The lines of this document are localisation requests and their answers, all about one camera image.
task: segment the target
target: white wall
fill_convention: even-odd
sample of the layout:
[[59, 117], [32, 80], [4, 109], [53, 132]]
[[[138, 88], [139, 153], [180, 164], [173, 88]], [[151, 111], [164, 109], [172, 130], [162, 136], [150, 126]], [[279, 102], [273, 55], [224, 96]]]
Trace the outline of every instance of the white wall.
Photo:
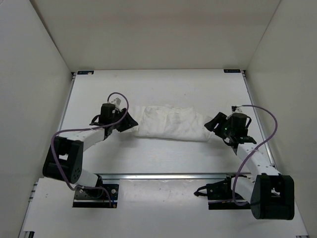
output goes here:
[[71, 74], [28, 0], [0, 3], [0, 237], [16, 238]]
[[31, 0], [79, 69], [246, 69], [279, 0]]
[[[317, 237], [317, 1], [282, 0], [247, 78], [256, 101], [279, 129], [270, 143], [278, 168], [295, 180], [310, 237]], [[267, 132], [273, 122], [262, 115]]]

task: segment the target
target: white cloth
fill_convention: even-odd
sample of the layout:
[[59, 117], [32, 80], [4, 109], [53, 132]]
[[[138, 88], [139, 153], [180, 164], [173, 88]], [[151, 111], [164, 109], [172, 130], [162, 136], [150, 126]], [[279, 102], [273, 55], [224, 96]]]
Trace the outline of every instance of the white cloth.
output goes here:
[[190, 141], [208, 141], [211, 136], [204, 127], [211, 118], [195, 112], [194, 108], [134, 107], [129, 113], [139, 124], [132, 128], [135, 136]]

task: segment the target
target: white fabric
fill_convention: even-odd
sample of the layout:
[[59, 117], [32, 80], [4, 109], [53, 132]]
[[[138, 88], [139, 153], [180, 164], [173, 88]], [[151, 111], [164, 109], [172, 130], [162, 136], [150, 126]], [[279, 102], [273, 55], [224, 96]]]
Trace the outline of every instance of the white fabric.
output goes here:
[[211, 118], [195, 112], [194, 108], [134, 107], [129, 113], [139, 124], [132, 128], [135, 136], [190, 141], [208, 141], [211, 136], [204, 127]]

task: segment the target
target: white table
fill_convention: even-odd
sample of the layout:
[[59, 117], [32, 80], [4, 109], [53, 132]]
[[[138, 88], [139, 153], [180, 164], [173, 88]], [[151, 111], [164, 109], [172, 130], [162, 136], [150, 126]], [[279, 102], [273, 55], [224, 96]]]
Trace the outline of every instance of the white table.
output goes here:
[[[76, 76], [62, 128], [86, 127], [113, 91], [126, 95], [131, 106], [194, 107], [210, 117], [219, 111], [230, 114], [232, 105], [251, 103], [241, 73], [221, 69], [95, 71]], [[262, 141], [253, 109], [243, 111], [253, 119], [249, 134]], [[261, 151], [268, 159], [265, 148]], [[198, 187], [236, 172], [240, 164], [232, 149], [215, 136], [202, 143], [140, 139], [114, 132], [84, 153], [83, 168], [104, 178], [122, 179], [118, 208], [72, 208], [74, 192], [61, 181], [42, 178], [23, 230], [33, 231], [34, 238], [307, 235], [297, 207], [293, 221], [260, 221], [250, 210], [210, 211], [205, 197], [193, 195]]]

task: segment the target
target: cable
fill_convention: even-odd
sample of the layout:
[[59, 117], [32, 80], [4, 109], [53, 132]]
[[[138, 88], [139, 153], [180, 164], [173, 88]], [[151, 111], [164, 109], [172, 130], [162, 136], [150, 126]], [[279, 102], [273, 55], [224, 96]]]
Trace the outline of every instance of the cable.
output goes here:
[[52, 150], [53, 158], [54, 158], [56, 166], [57, 166], [57, 168], [58, 168], [58, 170], [60, 172], [60, 175], [63, 177], [64, 181], [66, 182], [66, 184], [70, 188], [70, 190], [75, 191], [77, 188], [101, 189], [101, 190], [103, 190], [106, 193], [106, 195], [108, 197], [108, 200], [109, 200], [110, 206], [111, 206], [110, 195], [109, 195], [108, 191], [104, 187], [89, 187], [89, 186], [80, 186], [80, 185], [76, 185], [75, 187], [71, 186], [71, 184], [69, 183], [69, 181], [68, 181], [68, 179], [67, 179], [67, 177], [66, 177], [66, 175], [65, 175], [65, 173], [64, 173], [64, 171], [63, 171], [63, 169], [62, 169], [62, 167], [61, 167], [61, 165], [60, 165], [60, 163], [58, 161], [58, 157], [57, 157], [57, 154], [56, 154], [56, 151], [55, 151], [55, 147], [54, 147], [54, 140], [59, 134], [64, 133], [64, 132], [97, 130], [97, 129], [106, 128], [106, 127], [110, 127], [110, 126], [119, 124], [124, 119], [124, 117], [128, 114], [129, 102], [128, 102], [128, 99], [122, 93], [118, 93], [118, 92], [110, 93], [110, 95], [107, 98], [108, 102], [109, 102], [110, 97], [113, 94], [118, 94], [118, 95], [122, 96], [125, 99], [126, 103], [127, 103], [127, 110], [124, 112], [123, 116], [118, 121], [116, 121], [114, 123], [111, 123], [111, 124], [108, 124], [108, 125], [96, 126], [96, 127], [91, 127], [91, 128], [60, 130], [60, 131], [56, 132], [51, 138], [51, 150]]
[[237, 180], [238, 180], [238, 177], [239, 175], [241, 174], [241, 170], [243, 168], [243, 166], [246, 164], [246, 162], [248, 161], [249, 158], [251, 158], [251, 156], [262, 146], [264, 145], [265, 143], [267, 143], [269, 140], [271, 140], [273, 138], [273, 136], [275, 135], [276, 131], [277, 131], [277, 126], [278, 126], [278, 123], [277, 123], [277, 119], [276, 117], [273, 115], [273, 113], [271, 113], [269, 110], [263, 108], [263, 107], [260, 107], [260, 106], [254, 106], [254, 105], [241, 105], [241, 106], [238, 106], [239, 107], [253, 107], [253, 108], [259, 108], [259, 109], [262, 109], [264, 111], [266, 111], [267, 113], [269, 113], [272, 118], [274, 119], [275, 121], [275, 129], [273, 131], [273, 133], [266, 139], [264, 140], [263, 142], [261, 142], [259, 145], [257, 145], [252, 151], [250, 154], [247, 155], [247, 157], [244, 159], [244, 161], [242, 162], [242, 164], [240, 165], [239, 169], [238, 169], [238, 172], [236, 173], [236, 176], [234, 178], [234, 181], [233, 181], [233, 186], [232, 186], [232, 198], [233, 198], [233, 201], [236, 205], [238, 206], [244, 206], [246, 205], [248, 202], [242, 202], [242, 203], [239, 203], [237, 202], [236, 200], [236, 197], [235, 197], [235, 190], [236, 190], [236, 185], [237, 185]]

